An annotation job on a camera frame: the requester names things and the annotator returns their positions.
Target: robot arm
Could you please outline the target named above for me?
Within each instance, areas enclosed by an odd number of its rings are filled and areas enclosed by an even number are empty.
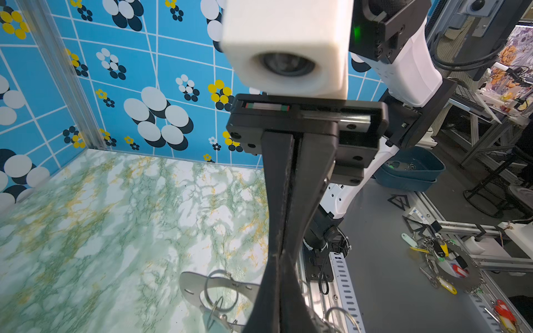
[[[420,140],[455,88],[422,45],[430,5],[228,1],[222,49],[243,84],[267,92],[237,95],[227,124],[246,152],[263,155],[270,211],[268,260],[244,333],[325,329],[294,271],[304,236],[325,241],[327,221],[312,223],[321,198],[331,184],[350,186],[345,211],[373,170]],[[392,88],[380,102],[346,100],[349,51]]]

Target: blue patterned wall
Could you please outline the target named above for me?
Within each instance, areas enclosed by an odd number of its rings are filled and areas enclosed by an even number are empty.
[[[221,52],[224,5],[49,0],[110,149],[262,166],[224,133],[233,96],[254,93]],[[349,81],[349,99],[377,100],[386,89],[372,70],[350,68]]]
[[[13,0],[0,1],[0,212],[85,146]]]

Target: white circle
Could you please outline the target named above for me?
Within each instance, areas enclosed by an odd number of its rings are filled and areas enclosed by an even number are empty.
[[[0,125],[11,125],[17,119],[15,110],[9,107],[0,107]]]
[[[139,134],[148,141],[157,141],[161,139],[161,131],[159,130],[159,127],[149,121],[141,121],[137,125],[137,131],[139,131]]]
[[[15,204],[15,197],[10,193],[0,193],[0,212]]]
[[[145,87],[141,91],[141,99],[147,107],[154,111],[163,111],[167,105],[165,95],[154,87]]]
[[[226,9],[226,0],[216,0],[219,3],[220,8]]]
[[[165,116],[169,123],[177,127],[183,127],[189,122],[187,111],[177,105],[169,105],[165,110]]]
[[[9,181],[9,178],[7,177],[5,172],[0,171],[0,191],[3,191],[5,189],[8,181]]]
[[[118,5],[113,0],[102,0],[103,8],[108,12],[109,14],[115,16],[118,14]]]
[[[161,135],[170,144],[180,144],[183,142],[183,133],[176,126],[165,125],[161,129]]]
[[[133,8],[126,1],[120,1],[118,3],[118,11],[127,19],[133,18]]]
[[[45,167],[36,167],[30,170],[26,176],[26,183],[32,188],[41,185],[50,177],[50,171]]]
[[[208,20],[214,20],[219,17],[219,4],[216,0],[201,0],[200,10]]]
[[[143,102],[135,98],[128,98],[124,101],[124,110],[132,119],[145,121],[150,117],[150,111]]]
[[[9,89],[9,82],[5,77],[0,75],[0,94],[5,93]]]
[[[24,95],[18,90],[9,90],[4,94],[4,103],[13,109],[20,109],[26,104]]]
[[[207,34],[215,42],[220,42],[222,39],[222,23],[213,20],[207,24]]]
[[[353,60],[353,61],[358,62],[358,63],[365,62],[363,59],[359,58],[359,56],[356,55],[355,53],[350,52],[350,54],[351,54],[351,56],[352,56],[352,60]]]
[[[13,178],[22,177],[31,170],[31,159],[26,155],[14,155],[7,159],[4,172]]]
[[[33,191],[35,191],[35,189],[25,189],[24,191],[20,192],[19,196],[17,197],[17,202],[21,202],[28,198]]]

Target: green marble surface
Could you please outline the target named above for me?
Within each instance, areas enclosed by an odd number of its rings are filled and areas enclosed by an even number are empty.
[[[259,283],[267,249],[261,170],[86,150],[0,217],[0,331],[203,332],[180,273]]]

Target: blue plastic tray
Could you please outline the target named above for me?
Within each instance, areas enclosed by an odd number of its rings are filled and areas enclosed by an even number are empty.
[[[406,178],[393,175],[386,171],[385,168],[388,168],[386,165],[382,165],[374,173],[374,177],[377,182],[387,188],[405,190],[405,191],[416,191],[416,192],[425,192],[431,185],[436,183],[436,180],[426,181],[413,178]]]
[[[444,163],[442,163],[437,156],[431,151],[421,147],[400,150],[387,162],[393,161],[415,165],[415,170],[392,169],[386,164],[383,165],[388,173],[404,178],[434,181],[444,170],[446,170],[446,166],[444,166]]]

